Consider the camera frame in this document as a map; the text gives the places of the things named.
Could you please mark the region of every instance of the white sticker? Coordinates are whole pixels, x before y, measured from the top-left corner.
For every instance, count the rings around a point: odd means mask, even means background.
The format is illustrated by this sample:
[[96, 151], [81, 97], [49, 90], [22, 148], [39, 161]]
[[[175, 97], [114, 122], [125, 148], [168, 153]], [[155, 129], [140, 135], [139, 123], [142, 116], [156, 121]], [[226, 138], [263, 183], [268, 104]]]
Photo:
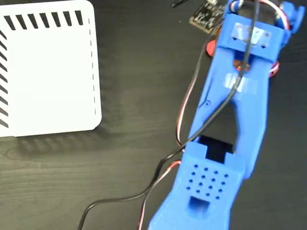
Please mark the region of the white sticker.
[[[236, 78], [237, 78], [236, 74], [227, 73], [226, 77], [225, 77], [224, 86], [226, 88], [232, 89], [232, 87], [234, 86], [234, 84], [236, 82]], [[242, 92], [245, 80], [246, 80], [246, 78], [242, 78], [242, 80], [239, 84], [239, 87], [237, 89], [238, 92]]]
[[254, 45], [257, 44], [263, 34], [264, 34], [264, 30], [255, 27], [253, 30], [252, 38], [251, 38], [252, 44]]

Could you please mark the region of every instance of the white wire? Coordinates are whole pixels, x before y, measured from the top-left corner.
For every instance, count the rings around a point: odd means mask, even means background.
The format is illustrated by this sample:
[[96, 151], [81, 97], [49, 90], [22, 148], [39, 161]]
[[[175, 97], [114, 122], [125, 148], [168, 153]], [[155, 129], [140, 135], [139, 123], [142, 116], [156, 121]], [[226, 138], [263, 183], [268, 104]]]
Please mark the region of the white wire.
[[[232, 12], [235, 11], [234, 9], [234, 4], [237, 3], [238, 1], [240, 0], [236, 0], [236, 1], [233, 1], [231, 4], [230, 4], [230, 10]], [[261, 3], [265, 3], [269, 6], [271, 6], [276, 12], [277, 14], [280, 16], [280, 18], [282, 19], [282, 22], [283, 22], [283, 26], [286, 30], [290, 30], [290, 24], [289, 24], [289, 21], [287, 19], [287, 16], [286, 14], [283, 12], [282, 9], [280, 9], [278, 6], [276, 6], [273, 2], [271, 2], [270, 0], [260, 0]]]
[[145, 214], [145, 207], [146, 207], [146, 202], [147, 199], [150, 195], [150, 193], [153, 191], [153, 188], [156, 187], [157, 184], [159, 184], [171, 171], [172, 169], [178, 165], [181, 164], [181, 161], [175, 161], [173, 162], [168, 168], [167, 170], [159, 177], [158, 180], [156, 180], [156, 182], [153, 184], [151, 190], [148, 192], [146, 198], [143, 201], [143, 205], [142, 205], [142, 210], [141, 210], [141, 217], [140, 217], [140, 221], [139, 221], [139, 226], [138, 226], [138, 230], [142, 230], [142, 225], [143, 225], [143, 221], [144, 221], [144, 214]]

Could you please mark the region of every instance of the red part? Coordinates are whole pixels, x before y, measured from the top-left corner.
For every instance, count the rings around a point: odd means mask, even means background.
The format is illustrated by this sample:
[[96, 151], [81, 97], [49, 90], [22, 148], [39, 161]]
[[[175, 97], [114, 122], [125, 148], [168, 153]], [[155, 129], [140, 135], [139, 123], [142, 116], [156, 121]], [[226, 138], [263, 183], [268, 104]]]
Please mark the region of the red part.
[[[207, 47], [206, 47], [206, 51], [207, 51], [207, 54], [211, 57], [213, 57], [214, 55], [214, 52], [215, 52], [215, 46], [216, 46], [216, 41], [215, 40], [212, 40], [210, 41], [208, 44], [207, 44]], [[270, 73], [270, 77], [273, 77], [279, 70], [279, 63], [276, 62], [274, 63], [274, 65], [272, 66], [272, 68], [274, 68], [276, 65], [278, 65], [278, 67], [276, 68], [275, 71], [271, 72]]]

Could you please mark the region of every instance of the grid of holes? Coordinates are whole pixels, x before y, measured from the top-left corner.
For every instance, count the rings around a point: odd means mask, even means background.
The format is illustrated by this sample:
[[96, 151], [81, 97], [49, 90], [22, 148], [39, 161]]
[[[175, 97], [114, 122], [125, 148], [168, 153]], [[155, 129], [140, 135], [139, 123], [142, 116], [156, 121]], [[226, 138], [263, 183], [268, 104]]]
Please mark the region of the grid of holes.
[[[82, 13], [81, 11], [75, 11], [74, 12], [75, 15], [71, 15], [71, 12], [69, 11], [63, 11], [63, 12], [52, 12], [51, 15], [52, 15], [52, 18], [54, 20], [54, 23], [56, 24], [57, 27], [62, 27], [62, 26], [72, 26], [72, 20], [71, 20], [71, 17], [76, 17], [77, 18], [77, 21], [78, 21], [78, 24], [79, 25], [83, 25], [83, 19], [82, 19]], [[60, 18], [64, 16], [65, 18], [65, 21], [66, 22], [61, 22]], [[38, 23], [37, 23], [37, 20], [41, 20], [45, 26], [45, 28], [50, 28], [50, 22], [48, 20], [48, 17], [47, 17], [47, 13], [40, 13], [39, 16], [35, 16], [34, 14], [28, 14], [28, 15], [21, 15], [21, 14], [18, 14], [18, 15], [7, 15], [7, 16], [4, 16], [4, 19], [6, 20], [7, 24], [9, 25], [9, 27], [12, 29], [12, 30], [16, 30], [16, 25], [14, 24], [13, 20], [12, 20], [12, 17], [16, 17], [17, 18], [17, 21], [18, 23], [20, 24], [20, 26], [24, 29], [24, 30], [27, 30], [29, 28], [27, 28], [27, 25], [28, 26], [33, 26], [35, 29], [38, 29]], [[24, 17], [28, 17], [28, 19], [30, 20], [31, 24], [29, 23], [26, 23], [25, 20], [28, 20]]]
[[[0, 73], [0, 82], [4, 83], [8, 83], [8, 80], [6, 79], [6, 74], [8, 72], [7, 68], [6, 68], [6, 63], [7, 63], [7, 57], [6, 57], [6, 52], [7, 52], [7, 47], [6, 45], [3, 43], [4, 41], [7, 41], [7, 37], [6, 35], [0, 30], [0, 68], [2, 69], [2, 73]], [[4, 93], [4, 95], [8, 94], [8, 90], [3, 86], [3, 84], [0, 83], [0, 90]], [[3, 109], [3, 107], [5, 107], [9, 105], [9, 103], [7, 102], [7, 100], [5, 98], [3, 98], [2, 96], [0, 96], [0, 113], [2, 115], [4, 115], [5, 117], [8, 117], [9, 114], [8, 112]], [[9, 125], [3, 121], [2, 119], [0, 119], [0, 125], [4, 126], [6, 128], [9, 127]]]
[[[219, 193], [219, 195], [215, 196], [216, 200], [219, 200], [221, 198], [221, 195], [223, 193], [223, 188], [226, 186], [226, 180], [229, 177], [228, 174], [224, 174], [223, 178], [224, 180], [221, 182], [217, 182], [215, 177], [212, 178], [207, 178], [206, 174], [209, 172], [209, 168], [205, 167], [203, 169], [199, 169], [199, 166], [197, 164], [195, 164], [194, 166], [194, 171], [191, 172], [191, 178], [189, 179], [189, 184], [192, 185], [193, 183], [198, 183], [197, 184], [197, 188], [196, 188], [196, 193], [200, 194], [201, 190], [204, 186], [203, 181], [204, 180], [210, 180], [211, 181], [211, 185], [208, 186], [208, 189], [206, 190], [206, 196], [210, 197], [211, 193], [210, 191], [212, 191], [214, 188], [218, 188], [217, 191]], [[218, 175], [219, 172], [217, 170], [213, 171], [214, 175]]]

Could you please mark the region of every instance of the white label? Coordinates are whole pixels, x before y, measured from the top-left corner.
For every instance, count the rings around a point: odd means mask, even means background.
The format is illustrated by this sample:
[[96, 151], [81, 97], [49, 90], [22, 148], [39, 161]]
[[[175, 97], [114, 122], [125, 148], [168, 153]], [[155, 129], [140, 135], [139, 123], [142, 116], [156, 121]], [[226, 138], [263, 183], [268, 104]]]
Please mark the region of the white label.
[[212, 4], [213, 6], [217, 4], [217, 0], [207, 0], [207, 2]]
[[[232, 74], [232, 73], [227, 73], [226, 74], [226, 77], [225, 77], [225, 83], [224, 83], [224, 86], [226, 88], [229, 88], [229, 89], [232, 89], [232, 87], [234, 86], [235, 82], [236, 82], [236, 78], [237, 78], [237, 75], [235, 74]], [[243, 90], [243, 85], [244, 85], [244, 82], [245, 82], [246, 78], [242, 78], [240, 84], [239, 84], [239, 87], [237, 88], [237, 91], [238, 92], [242, 92]]]
[[255, 27], [253, 30], [252, 38], [251, 38], [252, 44], [254, 45], [257, 44], [263, 34], [264, 34], [264, 30]]

